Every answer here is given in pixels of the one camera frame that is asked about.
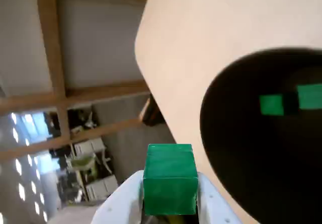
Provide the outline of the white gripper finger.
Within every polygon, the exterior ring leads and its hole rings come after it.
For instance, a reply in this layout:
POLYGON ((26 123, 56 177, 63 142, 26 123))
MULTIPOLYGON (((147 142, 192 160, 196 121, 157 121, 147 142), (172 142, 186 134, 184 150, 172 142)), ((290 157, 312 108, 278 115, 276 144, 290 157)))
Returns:
POLYGON ((201 172, 198 172, 197 208, 199 223, 239 223, 239 218, 230 205, 201 172))
POLYGON ((141 223, 143 171, 126 179, 97 209, 91 223, 141 223))

